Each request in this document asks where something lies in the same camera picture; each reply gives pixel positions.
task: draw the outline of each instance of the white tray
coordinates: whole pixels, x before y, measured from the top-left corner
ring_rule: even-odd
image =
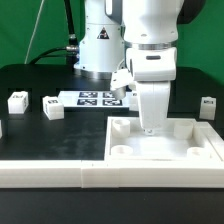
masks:
[[[130,121],[130,135],[128,137],[114,137],[112,133],[112,122],[114,119],[128,119]],[[193,123],[191,139],[180,140],[174,137],[174,125],[177,121],[190,121]],[[203,132],[205,126],[207,129],[213,129],[208,123],[203,122],[203,124],[201,125],[194,119],[167,119],[163,128],[156,130],[153,136],[147,136],[140,126],[139,118],[109,117],[105,160],[190,160],[192,157],[189,157],[187,151],[189,148],[196,147],[209,152],[209,160],[220,161],[221,158],[213,144]],[[119,147],[119,151],[116,153],[113,153],[111,150],[114,146]]]

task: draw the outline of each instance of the white 3d printed part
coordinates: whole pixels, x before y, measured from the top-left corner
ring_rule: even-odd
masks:
[[[200,119],[214,120],[216,110],[216,99],[212,97],[202,97]]]
[[[44,97],[43,110],[49,120],[64,118],[64,106],[57,97]]]
[[[112,134],[117,138],[127,138],[130,135],[130,121],[128,119],[114,119],[112,121]]]
[[[28,92],[14,92],[8,99],[9,114],[24,114],[28,105]]]

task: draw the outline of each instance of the cable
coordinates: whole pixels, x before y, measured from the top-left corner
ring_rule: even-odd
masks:
[[[69,44],[70,45],[78,45],[78,40],[75,35],[70,0],[64,0],[64,3],[65,3],[65,12],[66,12],[66,17],[67,17],[67,23],[68,23]]]
[[[50,49],[40,54],[38,57],[34,58],[32,61],[30,61],[29,64],[36,64],[36,62],[38,62],[41,58],[58,56],[58,55],[48,55],[48,54],[57,52],[57,51],[65,51],[65,50],[66,50],[66,47],[57,47],[57,48]]]
[[[30,64],[34,65],[37,61],[39,61],[41,58],[66,58],[68,55],[67,54],[56,54],[56,55],[43,55],[41,57],[38,57],[35,59],[35,61],[32,63],[30,62]]]
[[[28,61],[28,57],[29,57],[29,54],[30,54],[30,50],[31,50],[31,47],[32,47],[32,44],[33,44],[34,37],[36,35],[37,27],[39,25],[39,20],[40,20],[40,16],[41,16],[41,13],[42,13],[42,10],[43,10],[44,3],[45,3],[45,0],[42,0],[41,4],[40,4],[40,9],[39,9],[39,12],[38,12],[38,15],[37,15],[36,23],[35,23],[35,26],[34,26],[33,34],[31,36],[29,47],[28,47],[28,50],[27,50],[27,53],[26,53],[26,58],[25,58],[24,64],[27,64],[27,61]]]

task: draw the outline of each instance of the circular hole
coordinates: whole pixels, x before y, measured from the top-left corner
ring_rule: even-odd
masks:
[[[124,126],[124,125],[129,125],[130,121],[127,119],[119,119],[119,120],[114,120],[114,124]]]
[[[133,153],[133,148],[127,145],[116,145],[111,148],[111,155],[130,155]]]

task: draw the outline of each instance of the white plastic part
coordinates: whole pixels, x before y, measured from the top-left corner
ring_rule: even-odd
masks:
[[[0,188],[82,187],[81,161],[0,161]]]
[[[193,122],[191,121],[176,121],[174,125],[174,137],[181,140],[191,139],[193,126]]]
[[[216,111],[216,98],[202,97],[200,108],[200,119],[214,120]]]
[[[127,156],[133,153],[133,148],[127,145],[115,145],[111,148],[110,151],[112,156]]]
[[[24,114],[28,105],[28,92],[13,92],[8,99],[9,114]]]
[[[187,150],[187,157],[191,160],[208,160],[210,156],[210,151],[202,147],[191,147]]]
[[[130,135],[130,121],[128,119],[114,119],[112,121],[112,134],[116,138],[127,138]]]
[[[178,39],[177,16],[184,0],[123,0],[125,41],[170,43]]]
[[[64,118],[64,106],[58,97],[46,96],[43,98],[43,111],[49,120]]]
[[[2,122],[0,120],[0,138],[2,137]]]
[[[137,91],[132,91],[130,95],[130,111],[139,111]]]
[[[124,58],[120,25],[105,14],[105,0],[85,0],[86,32],[80,42],[80,61],[75,69],[87,72],[117,70]]]
[[[106,0],[106,13],[107,15],[112,15],[113,2],[112,0]]]
[[[119,187],[119,167],[105,161],[82,161],[82,187]]]
[[[162,127],[167,117],[170,82],[136,82],[136,90],[142,128]]]
[[[167,119],[162,128],[155,130],[154,135],[147,136],[141,128],[140,119],[125,117],[130,121],[130,135],[126,138],[114,137],[112,133],[113,120],[120,117],[109,117],[107,123],[107,137],[105,146],[105,160],[107,161],[189,161],[187,150],[192,147],[200,147],[207,150],[211,157],[210,162],[220,162],[220,156],[216,148],[210,142],[210,138],[204,134],[204,128],[194,119]],[[174,126],[178,122],[190,122],[193,124],[192,137],[190,139],[177,139],[174,137]]]
[[[128,48],[126,64],[134,81],[167,81],[176,78],[176,48],[146,51]]]

